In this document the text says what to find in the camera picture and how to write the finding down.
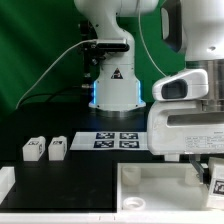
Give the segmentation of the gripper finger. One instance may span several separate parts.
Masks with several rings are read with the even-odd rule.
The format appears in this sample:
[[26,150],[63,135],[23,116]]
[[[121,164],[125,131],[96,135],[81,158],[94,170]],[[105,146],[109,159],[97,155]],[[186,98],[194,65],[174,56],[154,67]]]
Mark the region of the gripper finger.
[[204,168],[201,165],[200,156],[196,154],[190,154],[189,161],[194,167],[194,169],[197,171],[200,183],[203,184],[204,183]]

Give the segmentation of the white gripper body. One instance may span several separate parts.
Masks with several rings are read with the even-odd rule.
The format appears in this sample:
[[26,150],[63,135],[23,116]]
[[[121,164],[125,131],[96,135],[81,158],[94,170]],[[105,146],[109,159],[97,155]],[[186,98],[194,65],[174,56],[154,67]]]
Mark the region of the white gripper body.
[[197,101],[155,102],[147,143],[154,155],[224,153],[224,112],[203,112]]

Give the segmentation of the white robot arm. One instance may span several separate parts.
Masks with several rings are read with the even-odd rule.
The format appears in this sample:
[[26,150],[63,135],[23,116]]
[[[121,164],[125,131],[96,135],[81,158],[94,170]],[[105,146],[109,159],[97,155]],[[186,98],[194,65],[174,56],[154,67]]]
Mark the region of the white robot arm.
[[184,54],[185,67],[164,74],[152,86],[147,144],[154,155],[177,159],[187,154],[203,182],[208,170],[196,157],[224,153],[224,0],[74,0],[93,26],[92,48],[100,61],[90,107],[128,113],[142,108],[135,76],[133,36],[119,17],[141,17],[160,9],[162,40]]

